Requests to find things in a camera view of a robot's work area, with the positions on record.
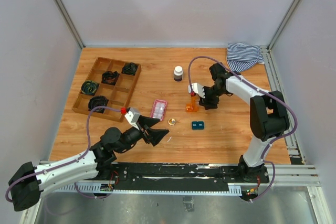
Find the wooden tabletop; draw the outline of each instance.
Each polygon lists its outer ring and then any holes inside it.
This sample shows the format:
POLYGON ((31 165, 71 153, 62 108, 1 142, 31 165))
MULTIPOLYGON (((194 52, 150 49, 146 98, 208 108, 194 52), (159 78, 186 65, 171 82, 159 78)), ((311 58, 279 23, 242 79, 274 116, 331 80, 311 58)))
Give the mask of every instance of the wooden tabletop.
MULTIPOLYGON (((249 126, 249 106, 233 95, 220 97, 218 109, 186 112, 190 103, 187 92, 187 68, 196 56, 210 56, 226 63, 226 48, 85 48, 82 51, 76 74, 72 82, 67 104, 59 125, 52 149, 51 161, 73 156, 87 147, 87 116, 72 111, 82 83, 85 81, 95 59, 105 57, 140 63, 142 70, 130 101, 142 115, 150 116, 155 99, 168 102, 164 120, 154 128, 169 129, 170 132, 156 147, 140 140, 132 150, 117 155, 118 162, 169 162, 169 163, 216 163, 236 164, 246 151, 252 132, 249 126), (182 66, 184 79, 173 79, 175 66, 182 66), (169 118, 178 122, 168 125, 169 118), (193 131, 192 121, 204 121, 205 129, 193 131)), ((191 70, 192 82, 212 86, 209 67, 213 64, 207 59, 197 59, 191 70)), ((244 71, 243 76, 255 85, 269 89, 263 65, 256 65, 244 71)), ((90 135, 92 144, 109 127, 118 127, 122 132, 130 127, 126 119, 119 123, 91 117, 90 135)), ((277 164, 290 164, 285 141, 277 141, 267 159, 277 164)))

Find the red cap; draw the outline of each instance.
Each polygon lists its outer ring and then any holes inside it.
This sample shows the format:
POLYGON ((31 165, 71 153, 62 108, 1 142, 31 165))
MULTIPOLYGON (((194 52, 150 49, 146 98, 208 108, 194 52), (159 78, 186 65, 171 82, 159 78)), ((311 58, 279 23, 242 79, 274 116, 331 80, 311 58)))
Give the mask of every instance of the red cap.
POLYGON ((127 114, 127 109, 125 107, 122 107, 120 109, 121 114, 127 114))

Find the striped cloth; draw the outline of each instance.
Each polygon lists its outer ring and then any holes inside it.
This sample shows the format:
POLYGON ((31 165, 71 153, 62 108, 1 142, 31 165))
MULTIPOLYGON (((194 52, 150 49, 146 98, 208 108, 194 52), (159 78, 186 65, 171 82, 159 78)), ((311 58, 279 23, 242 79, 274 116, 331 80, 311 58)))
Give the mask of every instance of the striped cloth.
POLYGON ((260 46, 250 46, 244 43, 227 45, 227 63, 232 71, 242 72, 255 64, 265 64, 260 52, 260 46))

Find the white wall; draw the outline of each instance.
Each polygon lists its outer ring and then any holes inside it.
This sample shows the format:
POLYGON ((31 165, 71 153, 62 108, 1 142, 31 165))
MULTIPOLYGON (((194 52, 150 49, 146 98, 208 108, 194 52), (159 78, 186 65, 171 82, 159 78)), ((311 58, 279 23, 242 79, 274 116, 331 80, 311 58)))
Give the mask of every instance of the white wall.
POLYGON ((267 45, 292 0, 62 0, 86 46, 267 45))
POLYGON ((298 115, 303 151, 316 165, 336 221, 336 0, 303 0, 279 38, 274 60, 298 115))
POLYGON ((8 181, 48 157, 79 54, 53 0, 0 0, 1 223, 19 221, 8 181))

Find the wooden tray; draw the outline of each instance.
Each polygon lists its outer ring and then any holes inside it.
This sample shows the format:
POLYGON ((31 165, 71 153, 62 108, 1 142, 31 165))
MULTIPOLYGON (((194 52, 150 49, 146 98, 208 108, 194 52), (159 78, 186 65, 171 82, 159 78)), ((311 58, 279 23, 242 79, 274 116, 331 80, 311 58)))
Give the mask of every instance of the wooden tray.
MULTIPOLYGON (((89 101, 98 95, 103 95, 109 100, 107 104, 108 107, 115 109, 127 107, 141 72, 140 64, 136 63, 138 69, 135 76, 121 73, 123 66, 128 63, 129 62, 98 57, 86 78, 86 81, 91 80, 98 83, 98 89, 94 95, 82 94, 81 91, 79 91, 72 110, 88 115, 90 113, 88 108, 89 101), (115 86, 101 83, 101 75, 106 71, 117 71, 120 74, 115 86)), ((111 110, 104 110, 104 113, 93 112, 92 116, 117 122, 122 122, 123 120, 123 115, 120 112, 111 110)))

